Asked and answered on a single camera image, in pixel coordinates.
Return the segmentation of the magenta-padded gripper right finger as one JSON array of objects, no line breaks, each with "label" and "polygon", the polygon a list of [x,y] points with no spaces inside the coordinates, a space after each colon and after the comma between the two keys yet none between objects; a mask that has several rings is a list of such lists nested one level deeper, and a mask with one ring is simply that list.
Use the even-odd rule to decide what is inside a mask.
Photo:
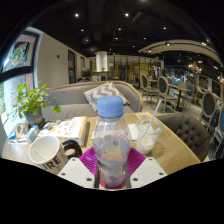
[{"label": "magenta-padded gripper right finger", "polygon": [[126,166],[126,186],[140,188],[166,176],[166,172],[153,157],[145,157],[130,149]]}]

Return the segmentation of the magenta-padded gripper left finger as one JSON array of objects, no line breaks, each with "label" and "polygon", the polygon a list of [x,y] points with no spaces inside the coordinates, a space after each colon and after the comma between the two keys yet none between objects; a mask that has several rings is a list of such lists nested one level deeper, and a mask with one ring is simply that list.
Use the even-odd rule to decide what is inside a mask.
[{"label": "magenta-padded gripper left finger", "polygon": [[98,174],[98,161],[93,148],[79,158],[72,157],[58,176],[84,188],[93,188]]}]

